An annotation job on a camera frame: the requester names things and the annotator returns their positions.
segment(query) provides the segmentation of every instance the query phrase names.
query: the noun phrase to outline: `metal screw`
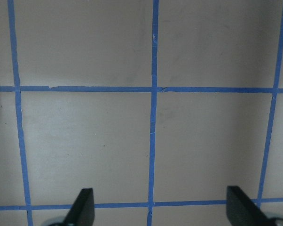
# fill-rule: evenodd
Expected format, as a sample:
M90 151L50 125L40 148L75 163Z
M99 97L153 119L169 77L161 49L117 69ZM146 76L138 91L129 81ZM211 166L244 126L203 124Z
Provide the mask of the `metal screw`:
M283 220L277 219L277 220L275 221L275 224L276 224L277 226L283 226Z

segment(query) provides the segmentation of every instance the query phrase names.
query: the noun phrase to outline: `vertical blue tape strip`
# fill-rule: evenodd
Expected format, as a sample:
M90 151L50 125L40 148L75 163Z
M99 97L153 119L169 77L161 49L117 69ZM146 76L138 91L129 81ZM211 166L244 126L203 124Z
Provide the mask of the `vertical blue tape strip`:
M152 19L152 92L150 115L150 155L149 155L149 190L147 226L152 225L153 193L154 193L154 164L155 164L155 126L157 107L157 46L158 46L158 5L159 0L153 0Z
M8 0L8 15L9 15L10 41L11 41L13 76L14 76L14 87L15 87L18 141L19 141L20 159L21 159L23 183L24 183L24 199L25 199L25 205L27 207L28 226L33 226L27 160L26 160L25 146L24 146L24 131L22 127L23 116L21 110L20 78L18 73L18 62L17 62L17 41L16 41L16 31L15 31L15 12L14 12L13 0Z
M274 92L272 94L268 128L267 128L267 135L266 135L266 142L265 142L265 150L264 150L262 169L261 169L260 179L259 179L259 191L258 191L258 198L257 198L258 199L258 201L257 201L258 207L260 207L260 205L261 205L263 190L264 190L268 155L269 155L271 135L272 135L272 127L273 127L275 107L276 107L276 99L277 99L277 93L279 92L278 84L279 84L280 71L281 71L281 65L282 65L282 57L283 57L283 13L282 13L280 35L279 35L279 42L278 42L277 60L276 60L276 68L275 68L275 78L274 78L274 84L273 84Z

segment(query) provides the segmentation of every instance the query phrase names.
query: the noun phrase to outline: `black object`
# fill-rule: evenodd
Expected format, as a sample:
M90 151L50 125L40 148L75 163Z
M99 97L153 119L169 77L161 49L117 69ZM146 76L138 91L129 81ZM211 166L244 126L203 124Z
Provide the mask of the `black object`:
M94 193L92 188L80 191L62 223L49 226L92 226L94 222Z
M232 226L283 226L282 218L267 218L238 186L227 187L226 215Z

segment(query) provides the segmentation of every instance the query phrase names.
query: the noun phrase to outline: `blue grid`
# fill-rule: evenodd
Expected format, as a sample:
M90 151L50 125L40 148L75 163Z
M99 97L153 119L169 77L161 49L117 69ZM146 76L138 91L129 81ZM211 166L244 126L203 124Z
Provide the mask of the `blue grid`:
M157 108L157 93L161 92L222 92L222 93L270 93L272 94L267 135L265 142L264 157L259 181L259 190L257 199L253 199L258 206L267 202L283 202L283 198L262 198L268 152L270 147L273 120L275 115L276 98L278 93L283 93L283 89L278 88L281 62L283 56L283 12L280 27L280 37L278 44L275 79L272 88L230 88L230 87L158 87L157 86L157 46L158 46L158 5L159 0L153 0L153 21L152 21L152 86L151 87L83 87L83 86L58 86L50 88L48 86L21 86L18 73L17 62L17 42L15 31L15 13L14 1L8 0L8 15L10 28L10 41L12 50L12 63L14 86L0 86L0 92L14 92L16 102L16 118L18 140L20 148L20 157L22 165L23 183L24 183L24 206L0 206L0 210L26 210L28 226L33 226L32 210L61 210L70 209L71 205L31 205L29 179L27 170L27 161L24 145L24 131L22 128L22 111L21 111L21 92L148 92L151 93L151 114L150 114L150 155L149 155L149 193L148 202L134 203L103 203L95 204L96 208L148 208L147 226L152 225L153 207L161 206L191 206L191 205L224 205L226 200L209 200L209 201L182 201L182 202L154 202L154 164L155 164L155 127L156 127L156 108Z

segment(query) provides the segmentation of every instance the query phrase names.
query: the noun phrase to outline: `gray floor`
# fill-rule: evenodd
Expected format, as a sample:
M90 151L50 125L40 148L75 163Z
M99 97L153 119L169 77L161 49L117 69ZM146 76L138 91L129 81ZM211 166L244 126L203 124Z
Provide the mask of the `gray floor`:
M157 58L152 12L0 0L0 226L60 220L83 187L95 226L229 226L227 185L283 217L283 0L161 0Z

